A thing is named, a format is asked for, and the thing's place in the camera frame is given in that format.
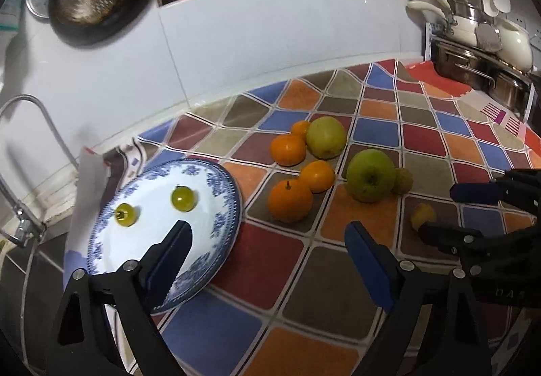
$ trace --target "blue gripper pad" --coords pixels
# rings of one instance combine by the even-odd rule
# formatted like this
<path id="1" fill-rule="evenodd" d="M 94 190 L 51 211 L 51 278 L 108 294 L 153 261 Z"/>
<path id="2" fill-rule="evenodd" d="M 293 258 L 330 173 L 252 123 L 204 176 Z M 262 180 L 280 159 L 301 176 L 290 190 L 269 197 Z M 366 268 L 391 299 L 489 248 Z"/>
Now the blue gripper pad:
<path id="1" fill-rule="evenodd" d="M 478 203 L 498 205 L 503 200 L 505 192 L 495 183 L 486 184 L 454 184 L 449 195 L 457 203 Z"/>
<path id="2" fill-rule="evenodd" d="M 370 250 L 369 245 L 364 241 L 363 236 L 351 223 L 346 227 L 344 242 L 347 253 L 361 274 L 372 301 L 382 307 L 386 313 L 389 313 L 394 306 L 389 277 Z"/>

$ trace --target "screw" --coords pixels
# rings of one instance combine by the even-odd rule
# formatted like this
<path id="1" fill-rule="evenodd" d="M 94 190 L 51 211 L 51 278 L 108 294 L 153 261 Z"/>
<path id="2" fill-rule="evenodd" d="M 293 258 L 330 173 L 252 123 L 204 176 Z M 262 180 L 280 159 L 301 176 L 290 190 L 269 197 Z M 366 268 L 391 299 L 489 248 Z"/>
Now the screw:
<path id="1" fill-rule="evenodd" d="M 129 272 L 131 270 L 134 270 L 139 262 L 137 260 L 128 260 L 122 265 L 122 269 Z"/>
<path id="2" fill-rule="evenodd" d="M 75 280 L 80 280 L 87 273 L 84 269 L 76 269 L 71 275 Z"/>
<path id="3" fill-rule="evenodd" d="M 455 268 L 453 269 L 453 275 L 458 279 L 463 279 L 466 276 L 466 272 L 464 272 L 462 269 Z"/>
<path id="4" fill-rule="evenodd" d="M 481 266 L 478 264 L 474 264 L 472 267 L 470 267 L 470 274 L 471 275 L 479 275 L 481 273 Z"/>
<path id="5" fill-rule="evenodd" d="M 409 270 L 414 270 L 415 265 L 409 260 L 402 260 L 400 262 L 400 268 L 409 271 Z"/>

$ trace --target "pan handle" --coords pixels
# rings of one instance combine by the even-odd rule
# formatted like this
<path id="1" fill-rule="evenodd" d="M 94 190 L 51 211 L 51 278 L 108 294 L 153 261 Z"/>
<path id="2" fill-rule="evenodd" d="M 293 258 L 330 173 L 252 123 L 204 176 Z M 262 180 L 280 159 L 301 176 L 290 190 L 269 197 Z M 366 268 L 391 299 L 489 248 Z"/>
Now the pan handle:
<path id="1" fill-rule="evenodd" d="M 492 78 L 490 75 L 487 75 L 487 74 L 485 74 L 485 73 L 483 73 L 483 72 L 481 72 L 481 71 L 479 71 L 479 70 L 477 70 L 477 69 L 472 69 L 471 67 L 464 66 L 463 64 L 455 63 L 454 65 L 455 65 L 456 67 L 462 69 L 462 70 L 466 70 L 466 71 L 468 71 L 468 72 L 472 72 L 472 74 L 482 76 L 482 77 L 488 79 L 490 85 L 496 86 L 496 83 L 494 82 L 494 78 Z"/>
<path id="2" fill-rule="evenodd" d="M 432 3 L 422 2 L 420 0 L 412 0 L 406 3 L 406 7 L 408 7 L 409 9 L 415 9 L 416 11 L 431 11 L 437 16 L 441 17 L 443 20 L 445 20 L 447 24 L 449 23 L 443 11 Z"/>

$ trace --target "orange fruit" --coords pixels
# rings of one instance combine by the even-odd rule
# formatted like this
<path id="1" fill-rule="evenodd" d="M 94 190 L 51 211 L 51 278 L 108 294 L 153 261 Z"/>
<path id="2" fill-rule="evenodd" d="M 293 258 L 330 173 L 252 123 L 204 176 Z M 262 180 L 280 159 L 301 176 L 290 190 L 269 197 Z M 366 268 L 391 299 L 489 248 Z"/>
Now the orange fruit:
<path id="1" fill-rule="evenodd" d="M 297 165 L 306 157 L 306 144 L 298 135 L 280 135 L 272 139 L 270 155 L 284 167 Z"/>
<path id="2" fill-rule="evenodd" d="M 295 223 L 308 215 L 313 201 L 308 185 L 298 179 L 285 179 L 274 185 L 267 206 L 276 220 Z"/>
<path id="3" fill-rule="evenodd" d="M 333 186 L 335 179 L 334 169 L 324 160 L 310 162 L 299 174 L 299 180 L 308 185 L 313 193 L 328 190 Z"/>
<path id="4" fill-rule="evenodd" d="M 310 121 L 297 121 L 291 126 L 291 134 L 299 135 L 304 142 L 306 142 L 306 133 L 310 127 Z"/>

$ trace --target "blue square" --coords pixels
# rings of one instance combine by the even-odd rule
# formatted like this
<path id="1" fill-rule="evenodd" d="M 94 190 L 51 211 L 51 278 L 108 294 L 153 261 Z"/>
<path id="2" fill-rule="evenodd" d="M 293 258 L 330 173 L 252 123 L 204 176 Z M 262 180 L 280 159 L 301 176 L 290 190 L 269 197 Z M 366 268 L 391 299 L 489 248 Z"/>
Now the blue square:
<path id="1" fill-rule="evenodd" d="M 154 167 L 161 165 L 162 163 L 171 162 L 172 160 L 184 159 L 185 155 L 186 154 L 182 152 L 163 149 L 160 154 L 155 155 L 149 162 L 147 162 L 144 170 L 147 171 L 149 169 L 153 169 Z"/>
<path id="2" fill-rule="evenodd" d="M 505 234 L 501 214 L 496 209 L 465 206 L 463 215 L 464 227 L 480 230 L 485 237 L 502 236 Z"/>
<path id="3" fill-rule="evenodd" d="M 394 80 L 388 73 L 376 64 L 372 64 L 370 75 L 366 80 L 369 86 L 379 87 L 380 89 L 394 89 Z"/>
<path id="4" fill-rule="evenodd" d="M 477 143 L 479 144 L 479 147 L 485 156 L 486 163 L 489 164 L 490 168 L 501 171 L 511 169 L 511 164 L 509 163 L 508 158 L 501 147 L 481 141 L 477 141 Z"/>
<path id="5" fill-rule="evenodd" d="M 160 124 L 159 126 L 153 127 L 150 130 L 141 133 L 139 137 L 146 139 L 147 141 L 162 143 L 166 139 L 167 132 L 169 131 L 172 122 L 173 120 L 170 120 L 166 123 Z"/>
<path id="6" fill-rule="evenodd" d="M 355 125 L 353 140 L 398 147 L 398 124 L 361 117 Z"/>
<path id="7" fill-rule="evenodd" d="M 199 374 L 229 376 L 260 328 L 259 318 L 202 291 L 180 306 L 162 336 Z"/>
<path id="8" fill-rule="evenodd" d="M 291 126 L 297 121 L 302 121 L 308 116 L 307 112 L 284 112 L 275 110 L 264 120 L 259 126 L 259 130 L 275 130 L 280 132 L 288 132 Z"/>
<path id="9" fill-rule="evenodd" d="M 280 81 L 279 83 L 274 83 L 268 86 L 260 87 L 259 89 L 250 90 L 248 93 L 257 96 L 263 101 L 267 101 L 269 104 L 274 104 L 274 102 L 276 102 L 276 100 L 282 93 L 282 90 L 286 86 L 286 83 L 287 81 Z"/>
<path id="10" fill-rule="evenodd" d="M 461 117 L 443 112 L 436 112 L 436 116 L 438 117 L 440 127 L 446 132 L 471 136 L 470 129 L 468 129 L 468 126 Z"/>

